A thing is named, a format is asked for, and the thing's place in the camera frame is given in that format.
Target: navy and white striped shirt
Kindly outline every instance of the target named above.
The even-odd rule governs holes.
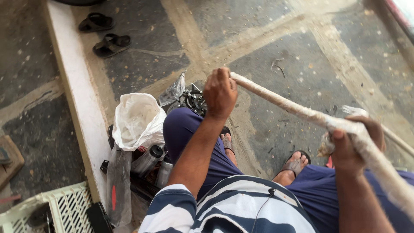
[[[269,199],[270,188],[275,192]],[[163,188],[154,197],[138,232],[240,231],[318,232],[293,193],[272,181],[247,175],[222,180],[198,203],[183,184]]]

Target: right hand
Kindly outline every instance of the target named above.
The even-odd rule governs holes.
[[[206,117],[226,120],[237,100],[237,84],[230,77],[230,69],[216,68],[207,78],[203,92],[207,102]]]
[[[345,119],[363,123],[377,147],[385,151],[384,132],[380,123],[363,116],[347,116]],[[345,171],[350,175],[363,173],[365,162],[354,150],[347,133],[341,129],[335,129],[331,138],[335,144],[335,152],[332,154],[335,169]]]

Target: pair of black sandals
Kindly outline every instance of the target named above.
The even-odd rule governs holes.
[[[112,17],[101,13],[93,12],[88,15],[80,24],[78,29],[81,32],[97,32],[110,30],[115,26]],[[127,50],[131,47],[130,36],[118,36],[113,33],[106,34],[103,40],[93,47],[93,52],[101,58],[112,57],[113,55]]]

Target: flip-flop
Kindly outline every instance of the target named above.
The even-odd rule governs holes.
[[[297,175],[299,175],[299,173],[302,171],[302,168],[301,168],[301,160],[300,159],[297,159],[297,160],[295,160],[295,161],[293,161],[293,162],[288,162],[289,161],[289,159],[291,159],[292,158],[292,156],[293,156],[293,154],[294,153],[296,153],[296,152],[300,152],[301,153],[301,157],[302,157],[302,155],[304,155],[307,159],[308,159],[308,165],[309,164],[311,164],[311,158],[309,157],[309,155],[305,152],[305,151],[303,151],[303,150],[297,150],[297,151],[294,151],[290,156],[289,156],[289,158],[287,158],[286,159],[286,161],[285,161],[285,163],[284,163],[284,165],[283,165],[283,167],[282,167],[282,169],[276,174],[276,176],[280,173],[280,172],[282,172],[282,171],[286,171],[286,170],[290,170],[290,171],[292,171],[293,172],[293,174],[295,175],[295,178],[296,178],[296,176]]]
[[[130,36],[118,36],[112,33],[106,34],[104,39],[95,44],[93,47],[94,53],[101,58],[112,57],[131,47]]]
[[[78,26],[81,32],[97,32],[103,30],[109,30],[113,28],[115,21],[112,17],[105,16],[104,14],[93,12],[86,17]]]
[[[231,151],[233,151],[233,153],[234,153],[234,149],[233,149],[233,144],[231,143],[231,141],[226,137],[226,134],[230,134],[230,136],[231,136],[231,133],[230,133],[230,129],[227,127],[227,126],[224,126],[223,127],[223,129],[221,130],[221,132],[220,132],[220,136],[222,135],[222,134],[224,134],[224,138],[223,138],[223,145],[224,145],[224,149],[226,150],[226,149],[230,149]]]

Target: white plastic crate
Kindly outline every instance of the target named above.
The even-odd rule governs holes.
[[[40,193],[0,214],[4,233],[31,233],[27,219],[43,203],[49,203],[57,233],[92,233],[86,210],[93,204],[87,182]]]

